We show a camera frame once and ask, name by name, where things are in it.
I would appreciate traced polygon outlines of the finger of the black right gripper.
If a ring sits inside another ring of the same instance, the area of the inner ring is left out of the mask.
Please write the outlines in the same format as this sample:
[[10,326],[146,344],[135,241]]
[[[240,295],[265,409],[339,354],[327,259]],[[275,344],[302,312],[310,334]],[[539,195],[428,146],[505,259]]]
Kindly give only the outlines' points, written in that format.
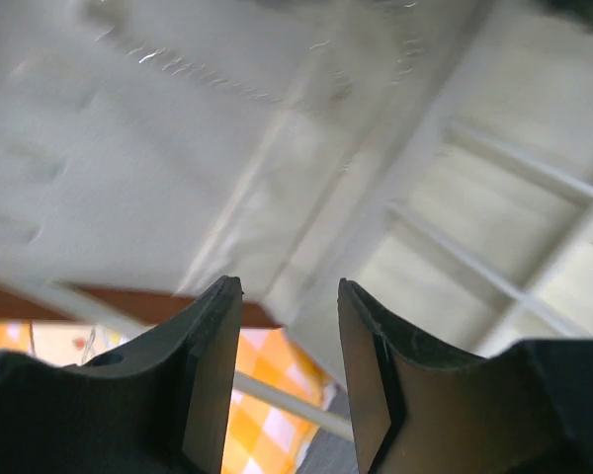
[[593,0],[546,0],[546,7],[593,33]]

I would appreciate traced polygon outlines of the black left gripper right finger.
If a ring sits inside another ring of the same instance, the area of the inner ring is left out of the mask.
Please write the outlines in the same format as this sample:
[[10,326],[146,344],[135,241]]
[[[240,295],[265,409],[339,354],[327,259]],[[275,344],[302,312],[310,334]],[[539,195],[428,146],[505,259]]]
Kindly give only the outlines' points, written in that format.
[[338,321],[362,473],[593,473],[593,339],[451,346],[351,280]]

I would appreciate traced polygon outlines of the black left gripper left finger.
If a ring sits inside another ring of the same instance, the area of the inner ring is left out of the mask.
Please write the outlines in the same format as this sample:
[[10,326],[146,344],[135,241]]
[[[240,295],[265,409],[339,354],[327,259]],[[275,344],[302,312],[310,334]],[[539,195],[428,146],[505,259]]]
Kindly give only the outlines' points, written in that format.
[[242,288],[218,279],[83,365],[0,351],[0,473],[217,473]]

